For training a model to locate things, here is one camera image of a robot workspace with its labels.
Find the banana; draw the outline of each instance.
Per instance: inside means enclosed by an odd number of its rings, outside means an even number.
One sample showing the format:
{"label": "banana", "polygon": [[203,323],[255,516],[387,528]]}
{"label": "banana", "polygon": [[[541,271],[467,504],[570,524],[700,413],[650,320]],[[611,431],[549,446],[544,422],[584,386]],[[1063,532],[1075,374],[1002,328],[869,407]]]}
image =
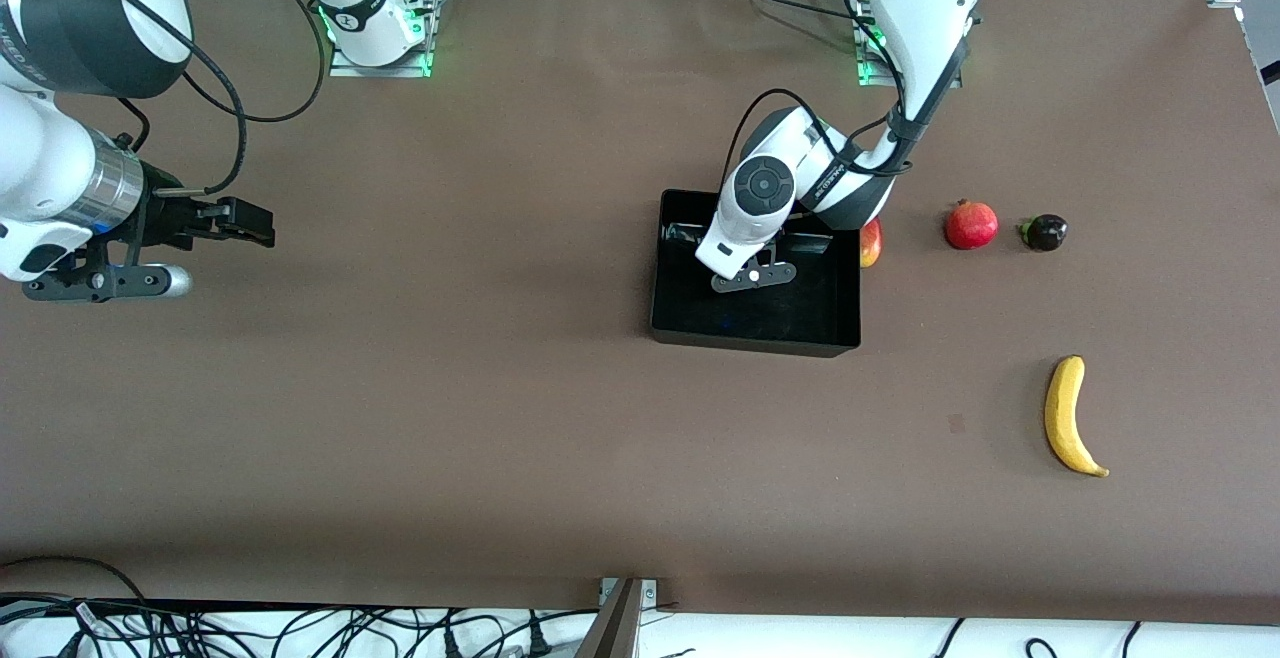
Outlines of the banana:
{"label": "banana", "polygon": [[1107,477],[1111,472],[1100,466],[1080,440],[1075,428],[1075,402],[1084,383],[1084,358],[1069,356],[1053,370],[1044,398],[1044,434],[1053,453],[1073,471]]}

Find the brown tabletop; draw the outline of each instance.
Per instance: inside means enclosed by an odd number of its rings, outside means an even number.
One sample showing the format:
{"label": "brown tabletop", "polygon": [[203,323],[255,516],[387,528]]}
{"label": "brown tabletop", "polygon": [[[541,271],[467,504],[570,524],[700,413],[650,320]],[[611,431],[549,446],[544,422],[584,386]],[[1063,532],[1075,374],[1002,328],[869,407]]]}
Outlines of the brown tabletop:
{"label": "brown tabletop", "polygon": [[[291,3],[191,5],[250,110],[306,96]],[[148,251],[196,279],[173,302],[6,285],[0,553],[168,598],[549,607],[636,574],[690,611],[1274,620],[1280,140],[1240,26],[1204,0],[980,12],[883,213],[863,347],[795,358],[648,335],[658,198],[718,187],[760,90],[882,115],[847,22],[454,0],[433,78],[333,79],[253,125],[232,193],[275,211],[273,251]],[[228,116],[180,86],[143,108],[147,161],[221,178]],[[996,207],[995,245],[943,245],[956,198]],[[1027,252],[1043,211],[1068,245]],[[1044,443],[1069,353],[1105,480]],[[4,585],[120,593],[61,574]]]}

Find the red pomegranate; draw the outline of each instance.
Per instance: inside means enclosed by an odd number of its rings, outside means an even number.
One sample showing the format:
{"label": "red pomegranate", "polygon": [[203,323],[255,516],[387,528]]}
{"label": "red pomegranate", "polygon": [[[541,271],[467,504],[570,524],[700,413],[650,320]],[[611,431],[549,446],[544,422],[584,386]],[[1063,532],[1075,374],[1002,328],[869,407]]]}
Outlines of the red pomegranate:
{"label": "red pomegranate", "polygon": [[988,204],[960,201],[947,216],[947,243],[961,251],[991,243],[996,230],[1000,230],[1000,221]]}

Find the black tray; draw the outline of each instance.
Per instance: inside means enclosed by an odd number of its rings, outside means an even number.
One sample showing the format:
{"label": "black tray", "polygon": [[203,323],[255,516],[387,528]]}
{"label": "black tray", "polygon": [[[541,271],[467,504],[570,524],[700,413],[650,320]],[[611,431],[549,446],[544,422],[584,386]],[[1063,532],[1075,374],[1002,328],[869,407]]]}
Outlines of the black tray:
{"label": "black tray", "polygon": [[667,189],[658,219],[658,269],[649,325],[660,343],[831,358],[861,343],[858,230],[831,230],[809,216],[787,221],[778,260],[796,278],[716,293],[694,257],[717,193]]}

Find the eggplant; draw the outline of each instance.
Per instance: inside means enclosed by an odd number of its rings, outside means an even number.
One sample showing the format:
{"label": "eggplant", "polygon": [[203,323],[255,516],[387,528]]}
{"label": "eggplant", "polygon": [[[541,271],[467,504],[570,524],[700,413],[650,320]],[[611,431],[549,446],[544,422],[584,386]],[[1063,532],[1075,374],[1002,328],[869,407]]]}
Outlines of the eggplant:
{"label": "eggplant", "polygon": [[1066,239],[1066,221],[1052,213],[1024,221],[1019,230],[1023,243],[1034,251],[1057,251]]}

